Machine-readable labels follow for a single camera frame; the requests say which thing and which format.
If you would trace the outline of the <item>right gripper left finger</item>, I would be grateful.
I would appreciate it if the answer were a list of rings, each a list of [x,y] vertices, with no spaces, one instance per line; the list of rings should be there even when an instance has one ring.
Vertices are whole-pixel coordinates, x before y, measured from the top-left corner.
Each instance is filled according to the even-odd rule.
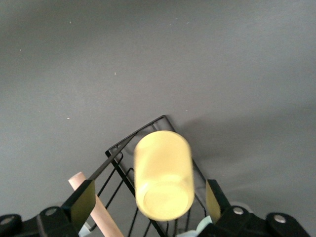
[[[94,180],[84,180],[61,208],[74,229],[79,232],[96,204]]]

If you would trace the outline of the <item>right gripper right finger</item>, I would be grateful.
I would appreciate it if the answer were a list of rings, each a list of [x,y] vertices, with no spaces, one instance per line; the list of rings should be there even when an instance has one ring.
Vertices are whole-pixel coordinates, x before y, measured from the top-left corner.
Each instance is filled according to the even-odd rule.
[[[230,203],[215,179],[206,181],[206,206],[213,223],[216,223],[222,214],[230,208]]]

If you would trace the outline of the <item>pale green plastic cup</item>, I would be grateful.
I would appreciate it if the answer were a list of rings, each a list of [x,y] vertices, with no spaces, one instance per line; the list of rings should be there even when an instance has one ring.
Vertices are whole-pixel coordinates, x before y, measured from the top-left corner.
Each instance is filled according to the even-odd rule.
[[[198,237],[198,235],[206,228],[206,226],[212,223],[212,219],[208,215],[199,222],[195,230],[183,232],[181,234],[178,234],[176,237]]]

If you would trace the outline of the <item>yellow plastic cup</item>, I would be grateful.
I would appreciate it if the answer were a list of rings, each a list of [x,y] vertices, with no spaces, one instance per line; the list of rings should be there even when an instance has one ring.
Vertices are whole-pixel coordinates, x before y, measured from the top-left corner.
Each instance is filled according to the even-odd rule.
[[[155,221],[183,216],[195,198],[191,148],[173,131],[143,137],[134,149],[134,187],[140,211]]]

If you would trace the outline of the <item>dark grey table cloth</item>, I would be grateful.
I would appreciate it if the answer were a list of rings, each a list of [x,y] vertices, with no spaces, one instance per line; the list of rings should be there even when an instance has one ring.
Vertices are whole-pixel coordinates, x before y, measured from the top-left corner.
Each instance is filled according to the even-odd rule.
[[[230,201],[316,237],[316,0],[0,0],[0,215],[160,115]]]

